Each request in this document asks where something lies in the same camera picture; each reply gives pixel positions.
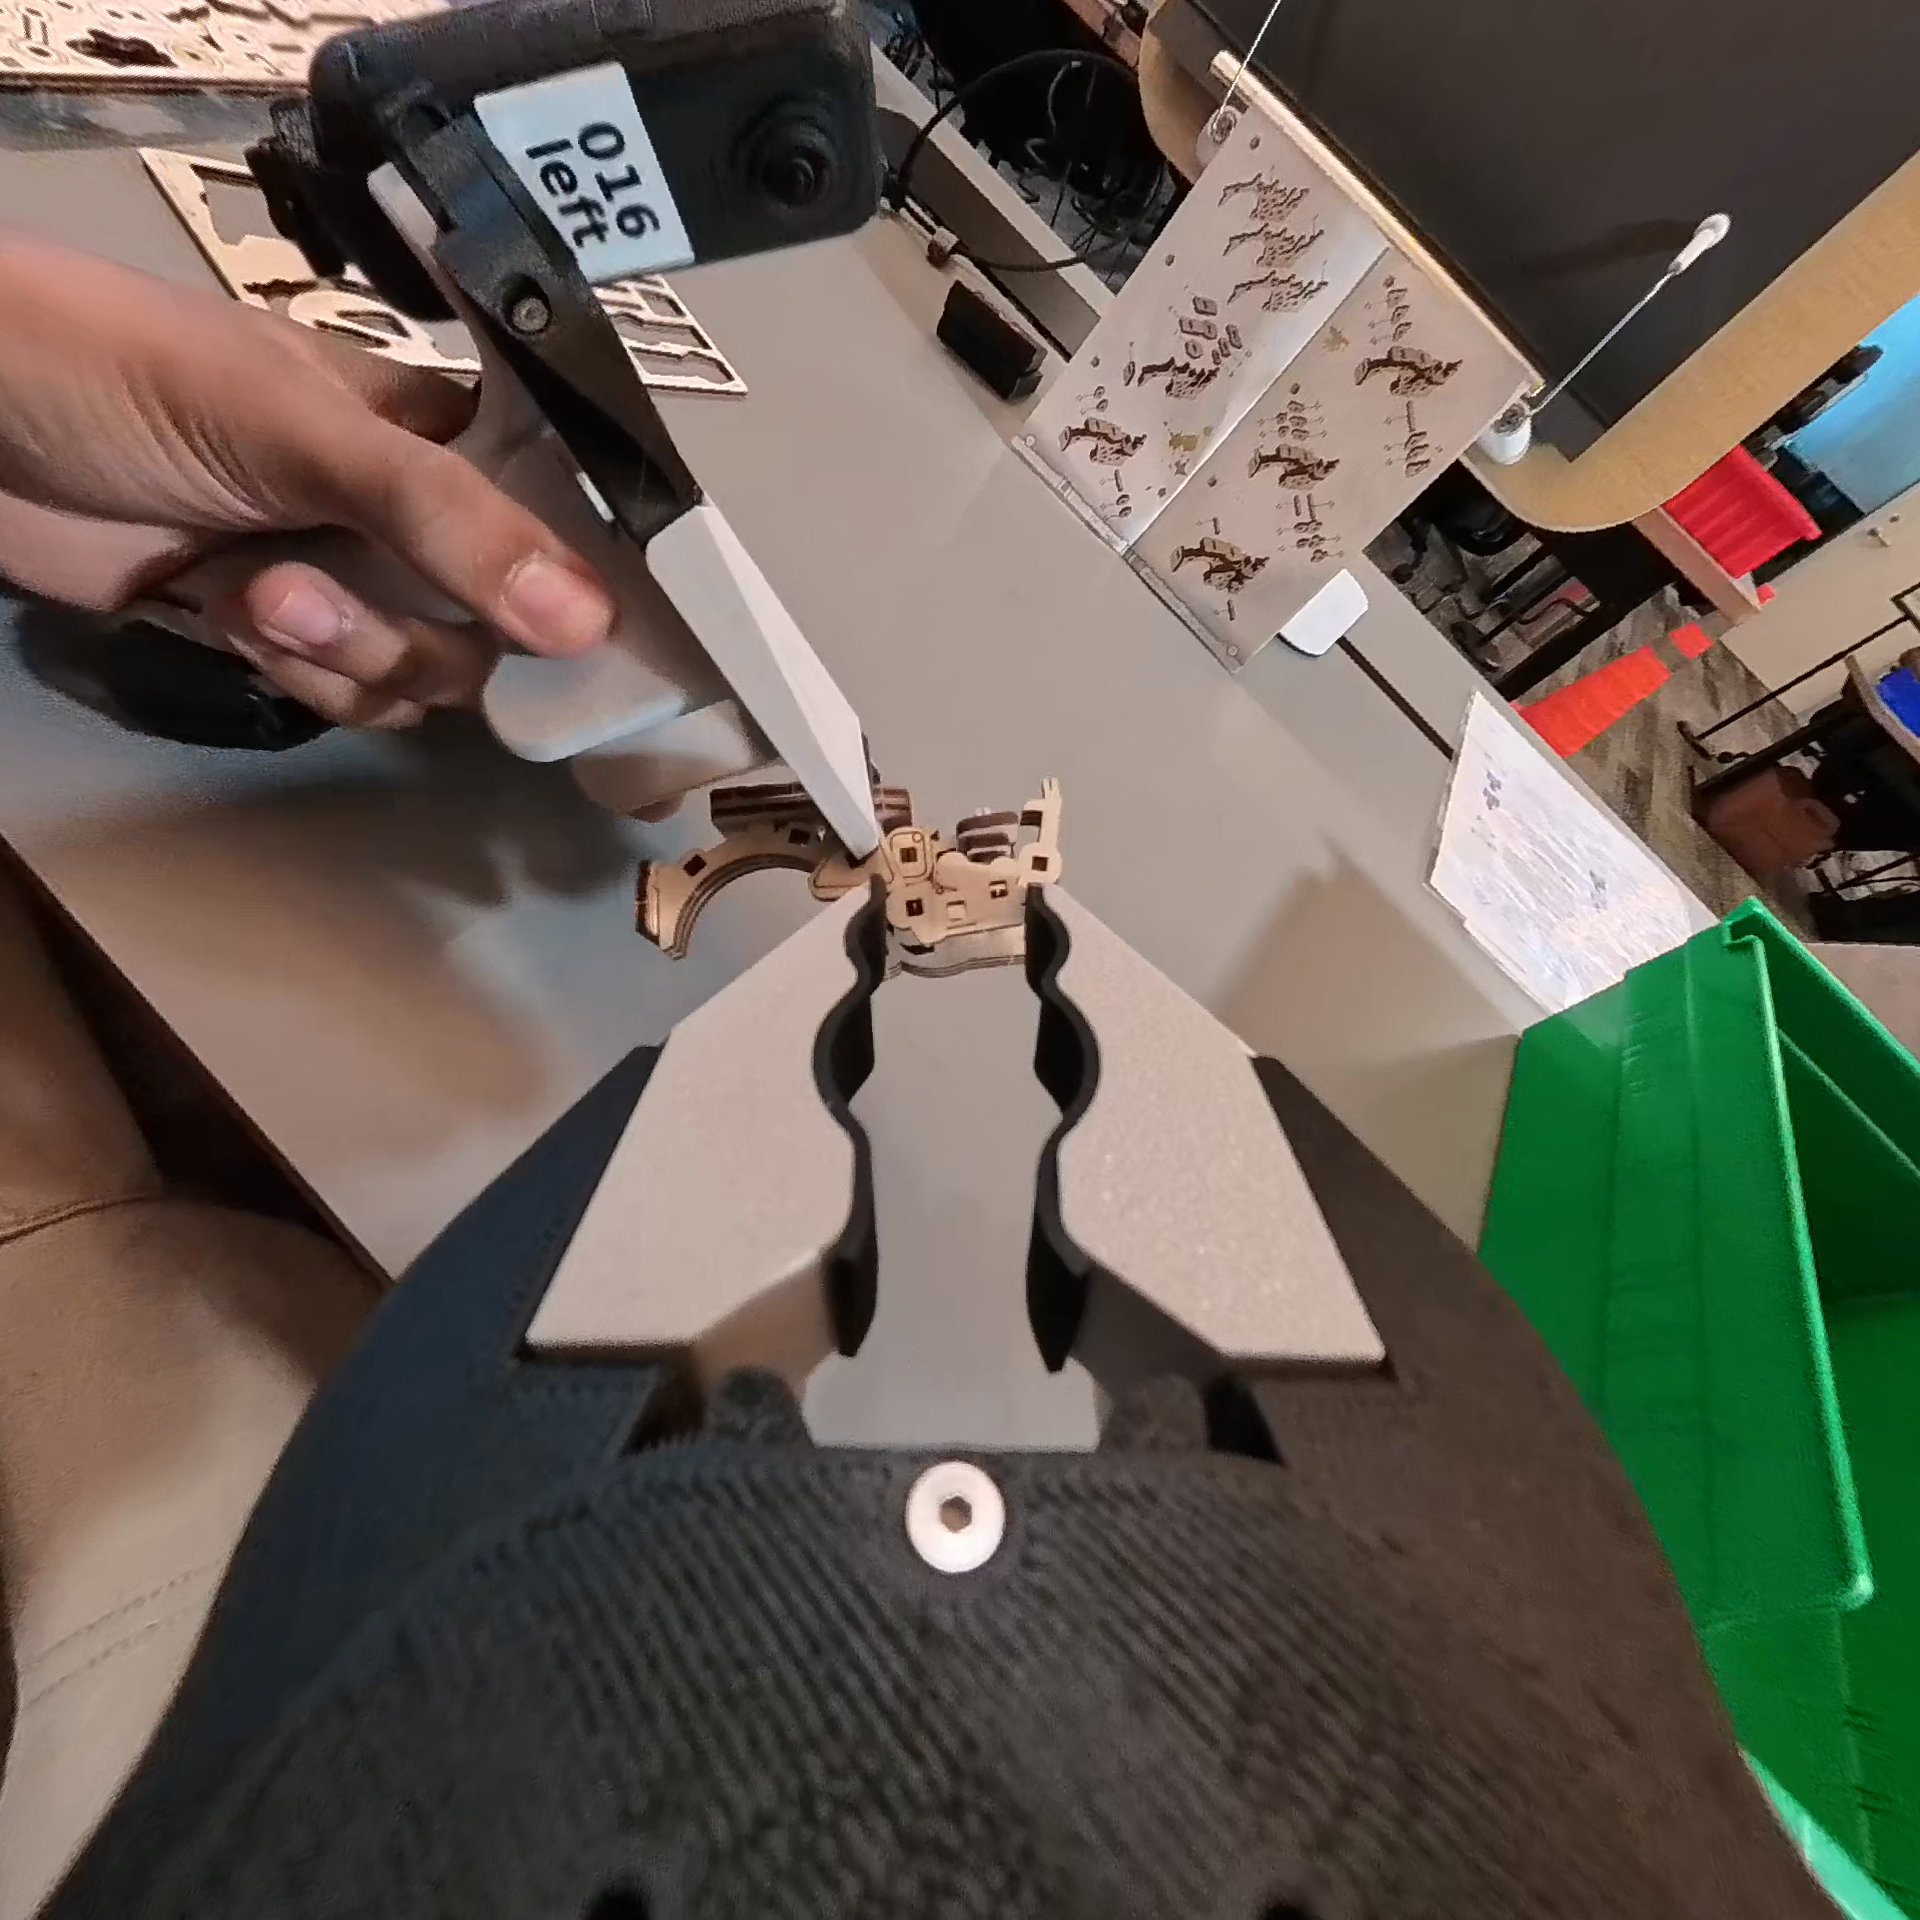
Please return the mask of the black wood-edged panel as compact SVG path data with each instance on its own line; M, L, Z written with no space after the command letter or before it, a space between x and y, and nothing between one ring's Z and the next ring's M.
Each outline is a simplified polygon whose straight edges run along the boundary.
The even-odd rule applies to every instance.
M1479 464L1547 530L1660 510L1917 298L1917 2L1148 2L1169 158L1234 79L1568 378Z

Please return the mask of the laminated paper sheet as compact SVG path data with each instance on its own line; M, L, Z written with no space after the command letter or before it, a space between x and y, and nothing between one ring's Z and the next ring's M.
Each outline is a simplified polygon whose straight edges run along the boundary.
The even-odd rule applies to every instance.
M1476 693L1432 830L1427 889L1541 1012L1562 1015L1717 919L1545 750Z

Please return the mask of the layered wooden puzzle model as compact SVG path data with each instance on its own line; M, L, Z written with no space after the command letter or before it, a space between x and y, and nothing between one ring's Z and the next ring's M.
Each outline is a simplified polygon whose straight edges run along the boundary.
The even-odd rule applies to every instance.
M1028 870L1024 921L1035 891L1060 877L1060 788L1046 779L1042 789L1013 811L980 811L949 832L917 824L910 793L893 783L874 788L882 845L867 858L849 857L828 832L824 813L792 779L720 783L708 793L715 840L674 862L642 862L636 875L636 935L669 957L684 957L703 910L720 889L753 872L790 870L807 875L815 902L839 902L886 891L898 870L930 864L936 851L966 851L968 858L1014 857ZM886 919L886 972L889 976L957 976L988 965L1017 965L1024 957L1024 924L1013 937L980 946L948 945L930 953L910 953L889 935Z

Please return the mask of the green plastic bin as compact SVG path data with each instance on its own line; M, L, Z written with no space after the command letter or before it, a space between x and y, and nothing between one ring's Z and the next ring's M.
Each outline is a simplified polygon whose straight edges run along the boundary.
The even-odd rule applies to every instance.
M1849 1918L1917 1918L1917 1057L1755 898L1530 1024L1479 1258Z

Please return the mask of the small wooden puzzle piece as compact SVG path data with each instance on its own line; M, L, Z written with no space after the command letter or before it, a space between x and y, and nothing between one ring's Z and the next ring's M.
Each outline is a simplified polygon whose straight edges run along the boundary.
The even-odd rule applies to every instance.
M889 935L910 953L948 945L985 945L1013 937L1024 924L1028 870L1014 857L968 858L936 851L930 864L898 870L889 877Z

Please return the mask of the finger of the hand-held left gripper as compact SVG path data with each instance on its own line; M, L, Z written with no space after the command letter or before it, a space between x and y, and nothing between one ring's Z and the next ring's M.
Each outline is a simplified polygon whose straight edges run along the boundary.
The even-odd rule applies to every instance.
M667 521L645 570L839 845L867 858L882 830L863 723L720 506L700 500Z

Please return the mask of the black power adapter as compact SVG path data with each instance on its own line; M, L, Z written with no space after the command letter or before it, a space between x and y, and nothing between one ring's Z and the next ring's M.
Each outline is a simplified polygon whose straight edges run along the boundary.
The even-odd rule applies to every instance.
M948 286L935 341L998 402L1024 402L1042 384L1046 342L962 281Z

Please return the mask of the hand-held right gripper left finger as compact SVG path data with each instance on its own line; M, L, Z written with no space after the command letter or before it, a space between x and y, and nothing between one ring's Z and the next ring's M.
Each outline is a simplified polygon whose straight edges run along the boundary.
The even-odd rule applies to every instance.
M813 1375L878 1292L878 891L839 898L667 1038L525 1330L533 1354Z

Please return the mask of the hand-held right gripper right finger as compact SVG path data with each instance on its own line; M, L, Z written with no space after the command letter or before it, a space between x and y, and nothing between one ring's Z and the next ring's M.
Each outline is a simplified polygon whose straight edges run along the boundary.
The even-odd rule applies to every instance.
M1065 889L1028 902L1024 981L1057 1108L1024 1272L1048 1371L1382 1371L1259 1057Z

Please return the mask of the grey desk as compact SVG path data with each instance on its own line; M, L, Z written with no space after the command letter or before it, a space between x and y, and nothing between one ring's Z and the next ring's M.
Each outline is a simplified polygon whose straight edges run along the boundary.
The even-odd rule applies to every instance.
M904 223L679 285L747 396L661 411L882 774L944 826L1057 778L1067 891L1476 1243L1541 1012L1427 884L1471 669L1375 575L1347 645L1220 669L1013 455ZM630 830L460 719L134 737L34 680L68 635L18 618L4 851L389 1272L807 921L795 875L753 875L674 962L633 870L703 811Z

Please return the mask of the punched-out wooden puzzle sheet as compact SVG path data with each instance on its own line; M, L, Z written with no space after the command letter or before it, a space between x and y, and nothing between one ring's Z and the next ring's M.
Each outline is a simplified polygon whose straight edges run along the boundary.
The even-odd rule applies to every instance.
M144 146L137 161L227 299L394 366L475 381L475 355L460 324L406 317L357 267L339 279L316 273L301 248L271 229L245 162L155 146ZM747 396L747 378L669 281L612 281L597 286L597 299L651 393Z

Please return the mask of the white stand base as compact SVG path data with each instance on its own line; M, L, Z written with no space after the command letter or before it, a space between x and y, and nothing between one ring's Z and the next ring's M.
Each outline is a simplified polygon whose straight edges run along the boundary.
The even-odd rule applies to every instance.
M1342 644L1369 615L1362 581L1342 567L1311 590L1276 629L1276 640L1303 660L1322 660Z

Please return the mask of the person's trousers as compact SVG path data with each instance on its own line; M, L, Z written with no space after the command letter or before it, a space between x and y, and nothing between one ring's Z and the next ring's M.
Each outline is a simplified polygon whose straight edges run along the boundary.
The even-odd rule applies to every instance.
M373 1307L327 1239L162 1183L4 883L4 1918L124 1788Z

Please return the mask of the person's left hand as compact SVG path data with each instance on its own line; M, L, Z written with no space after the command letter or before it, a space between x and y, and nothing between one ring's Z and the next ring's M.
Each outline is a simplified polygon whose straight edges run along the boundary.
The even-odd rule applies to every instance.
M277 693L363 731L471 706L504 650L568 660L606 583L449 452L473 396L108 258L4 232L4 581L124 610L234 538L344 530L464 619L252 565L205 625Z

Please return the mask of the acrylic instruction sheet stand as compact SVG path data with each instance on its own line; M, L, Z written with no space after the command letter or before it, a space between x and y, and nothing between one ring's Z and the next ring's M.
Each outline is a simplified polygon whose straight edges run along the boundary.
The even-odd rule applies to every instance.
M1230 120L1013 455L1239 674L1539 375L1294 115Z

